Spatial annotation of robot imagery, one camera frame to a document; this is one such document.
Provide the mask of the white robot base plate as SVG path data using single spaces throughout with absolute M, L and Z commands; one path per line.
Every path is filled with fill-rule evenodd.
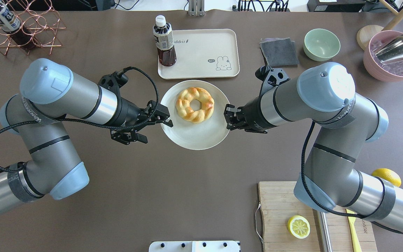
M 149 252 L 241 252 L 239 241 L 202 240 L 202 241 L 155 241 Z

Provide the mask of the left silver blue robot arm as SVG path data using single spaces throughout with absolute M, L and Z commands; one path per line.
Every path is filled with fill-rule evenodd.
M 61 200 L 88 185 L 87 170 L 64 121 L 107 128 L 111 138 L 124 145 L 147 143 L 139 131 L 148 125 L 173 127 L 158 91 L 145 108 L 121 96 L 129 70 L 133 67 L 104 75 L 94 83 L 46 58 L 30 64 L 21 78 L 20 92 L 0 110 L 0 134 L 11 131 L 20 135 L 31 156 L 29 161 L 0 165 L 0 214 L 46 194 Z

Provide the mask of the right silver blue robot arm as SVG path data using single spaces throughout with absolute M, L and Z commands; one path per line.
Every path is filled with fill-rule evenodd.
M 263 66 L 260 94 L 242 107 L 227 104 L 227 129 L 253 133 L 306 118 L 320 125 L 308 158 L 301 153 L 301 173 L 294 195 L 320 212 L 341 206 L 357 218 L 403 233 L 403 189 L 354 169 L 365 142 L 387 130 L 386 111 L 355 91 L 347 69 L 326 62 L 290 79 L 281 69 Z

